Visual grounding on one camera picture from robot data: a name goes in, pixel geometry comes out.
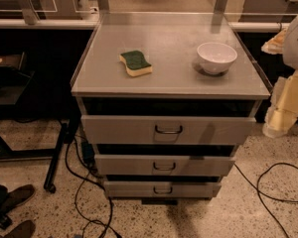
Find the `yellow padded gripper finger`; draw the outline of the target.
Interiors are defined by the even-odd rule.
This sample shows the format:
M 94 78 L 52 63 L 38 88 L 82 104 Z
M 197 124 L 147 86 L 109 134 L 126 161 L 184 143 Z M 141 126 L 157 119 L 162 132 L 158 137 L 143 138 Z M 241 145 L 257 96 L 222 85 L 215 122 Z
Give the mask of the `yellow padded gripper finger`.
M 262 132 L 269 138 L 284 136 L 298 119 L 298 70 L 277 79 L 270 102 Z

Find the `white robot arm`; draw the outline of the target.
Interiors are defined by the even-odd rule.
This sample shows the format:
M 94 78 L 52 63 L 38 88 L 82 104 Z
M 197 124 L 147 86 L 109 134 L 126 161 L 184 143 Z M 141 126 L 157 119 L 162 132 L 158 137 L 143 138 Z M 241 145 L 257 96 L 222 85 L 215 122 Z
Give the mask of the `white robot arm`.
M 286 135 L 298 119 L 298 15 L 261 50 L 271 55 L 281 54 L 283 62 L 294 69 L 288 78 L 277 79 L 264 119 L 263 134 L 277 138 Z

